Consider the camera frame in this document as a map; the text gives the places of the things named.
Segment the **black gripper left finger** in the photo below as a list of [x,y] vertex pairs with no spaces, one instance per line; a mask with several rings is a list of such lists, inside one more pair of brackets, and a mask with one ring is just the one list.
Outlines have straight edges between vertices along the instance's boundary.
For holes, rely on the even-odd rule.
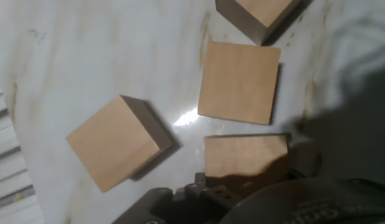
[[223,185],[208,187],[203,173],[195,181],[172,191],[154,188],[144,194],[113,224],[214,224],[242,201]]

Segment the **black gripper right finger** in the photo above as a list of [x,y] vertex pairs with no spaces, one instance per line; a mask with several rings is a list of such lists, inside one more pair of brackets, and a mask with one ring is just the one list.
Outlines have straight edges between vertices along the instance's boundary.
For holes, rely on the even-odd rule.
[[302,174],[301,172],[299,172],[295,169],[290,169],[288,175],[289,175],[290,180],[306,178],[306,176],[304,174]]

